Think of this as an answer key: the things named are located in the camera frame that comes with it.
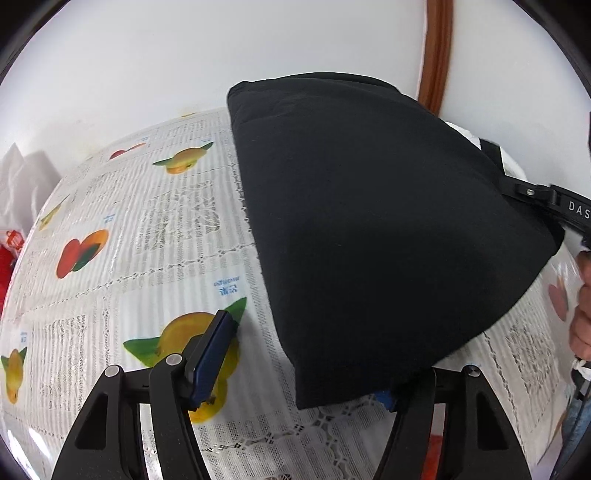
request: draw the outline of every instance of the black cloth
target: black cloth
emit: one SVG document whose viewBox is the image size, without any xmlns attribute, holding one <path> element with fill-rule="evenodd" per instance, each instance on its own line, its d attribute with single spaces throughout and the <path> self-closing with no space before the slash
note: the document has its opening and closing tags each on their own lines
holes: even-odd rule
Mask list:
<svg viewBox="0 0 591 480">
<path fill-rule="evenodd" d="M 228 93 L 252 233 L 297 406 L 409 380 L 493 325 L 563 230 L 393 86 L 346 74 Z"/>
</svg>

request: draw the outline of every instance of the black strap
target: black strap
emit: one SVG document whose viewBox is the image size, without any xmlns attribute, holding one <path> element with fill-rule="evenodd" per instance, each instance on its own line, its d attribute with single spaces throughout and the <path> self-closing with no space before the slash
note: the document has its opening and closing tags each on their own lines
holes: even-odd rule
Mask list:
<svg viewBox="0 0 591 480">
<path fill-rule="evenodd" d="M 496 143 L 480 139 L 480 149 L 484 155 L 490 158 L 493 163 L 499 167 L 503 173 L 505 173 L 505 169 L 503 168 L 503 159 L 501 157 L 501 148 Z"/>
</svg>

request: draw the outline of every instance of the metal screw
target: metal screw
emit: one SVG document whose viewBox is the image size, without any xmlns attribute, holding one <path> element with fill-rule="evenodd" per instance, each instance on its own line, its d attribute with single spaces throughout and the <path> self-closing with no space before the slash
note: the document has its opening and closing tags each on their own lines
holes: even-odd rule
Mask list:
<svg viewBox="0 0 591 480">
<path fill-rule="evenodd" d="M 179 355 L 178 353 L 172 353 L 168 357 L 166 357 L 166 363 L 169 365 L 178 365 L 183 360 L 183 356 Z"/>
<path fill-rule="evenodd" d="M 119 373 L 119 367 L 117 365 L 109 365 L 105 368 L 105 376 L 106 377 L 114 377 Z"/>
<path fill-rule="evenodd" d="M 479 377 L 480 376 L 480 368 L 478 368 L 476 365 L 466 365 L 466 371 L 468 372 L 468 375 L 470 375 L 471 377 Z"/>
</svg>

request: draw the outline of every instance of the human hand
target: human hand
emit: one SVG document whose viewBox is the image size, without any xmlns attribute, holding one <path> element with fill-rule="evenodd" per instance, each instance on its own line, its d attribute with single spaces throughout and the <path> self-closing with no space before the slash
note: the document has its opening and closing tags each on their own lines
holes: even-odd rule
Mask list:
<svg viewBox="0 0 591 480">
<path fill-rule="evenodd" d="M 584 285 L 579 290 L 579 305 L 570 324 L 569 344 L 576 356 L 591 361 L 591 255 L 582 251 L 577 255 L 579 274 Z"/>
</svg>

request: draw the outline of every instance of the red object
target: red object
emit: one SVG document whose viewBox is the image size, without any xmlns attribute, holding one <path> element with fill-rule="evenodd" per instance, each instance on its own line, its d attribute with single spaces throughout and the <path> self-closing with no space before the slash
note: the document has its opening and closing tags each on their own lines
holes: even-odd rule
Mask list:
<svg viewBox="0 0 591 480">
<path fill-rule="evenodd" d="M 437 470 L 439 469 L 439 457 L 441 456 L 441 447 L 443 446 L 443 437 L 441 435 L 431 435 L 429 437 L 429 447 L 427 457 L 423 465 L 423 474 L 421 480 L 435 480 Z"/>
<path fill-rule="evenodd" d="M 14 257 L 12 254 L 0 245 L 0 313 L 4 308 L 4 298 L 12 276 L 12 268 L 14 266 Z"/>
<path fill-rule="evenodd" d="M 25 239 L 22 237 L 21 233 L 16 230 L 9 230 L 6 232 L 6 236 L 6 244 L 19 254 L 22 250 L 22 246 L 25 244 Z"/>
</svg>

